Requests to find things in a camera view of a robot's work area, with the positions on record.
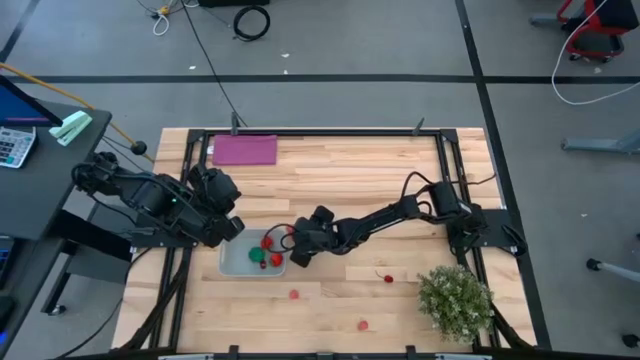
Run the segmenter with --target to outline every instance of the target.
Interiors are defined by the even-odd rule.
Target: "plastic container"
[[[249,259],[249,251],[253,247],[260,246],[260,241],[266,232],[266,229],[245,229],[230,242],[223,242],[220,246],[220,261],[218,262],[220,273],[231,277],[274,277],[284,274],[287,267],[286,254],[283,254],[282,265],[273,267],[269,263],[271,253],[266,251],[267,268],[264,270],[260,268],[259,263]],[[280,246],[280,238],[285,234],[284,229],[275,229],[269,234],[274,242],[272,249],[283,250]]]

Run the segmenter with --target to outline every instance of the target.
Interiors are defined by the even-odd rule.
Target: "red ball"
[[[283,260],[284,258],[282,257],[282,254],[271,254],[271,259],[269,259],[271,266],[273,267],[282,265]]]
[[[358,330],[360,331],[367,331],[367,329],[369,329],[369,323],[366,322],[365,320],[362,320],[358,323]]]
[[[265,236],[262,238],[262,241],[260,241],[260,247],[263,250],[271,249],[272,246],[273,246],[273,239],[271,238],[271,236]]]

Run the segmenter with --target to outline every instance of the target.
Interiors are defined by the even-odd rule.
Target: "wooden table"
[[[156,173],[179,178],[188,130],[164,129]],[[483,129],[457,131],[468,181],[491,176]],[[319,204],[336,218],[361,217],[397,201],[413,170],[441,178],[435,141],[426,137],[279,137],[277,165],[223,170],[243,194],[236,215],[247,228],[263,229],[308,217]],[[420,186],[412,181],[409,192]],[[502,204],[495,180],[469,189],[485,209]],[[164,253],[152,250],[131,270],[113,346],[128,340],[155,304]],[[495,248],[482,253],[495,304],[523,339],[535,343],[516,260]],[[405,222],[348,255],[321,253],[306,269],[289,262],[277,278],[224,277],[218,256],[217,248],[204,246],[193,253],[179,352],[227,352],[229,345],[239,345],[243,353],[390,353],[404,352],[406,345],[415,345],[418,352],[470,349],[441,341],[430,318],[417,311],[416,274],[455,264],[444,226]],[[384,283],[376,271],[392,275],[395,282]],[[288,298],[291,289],[299,291],[300,299]],[[368,331],[358,331],[361,320],[369,323]]]

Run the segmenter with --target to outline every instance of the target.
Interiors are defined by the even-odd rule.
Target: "pink folder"
[[[214,165],[275,165],[276,135],[216,135],[213,137]]]

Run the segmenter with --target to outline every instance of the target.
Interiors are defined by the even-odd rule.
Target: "green plant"
[[[433,319],[443,340],[470,344],[491,325],[489,289],[464,267],[438,266],[420,279],[419,311]]]

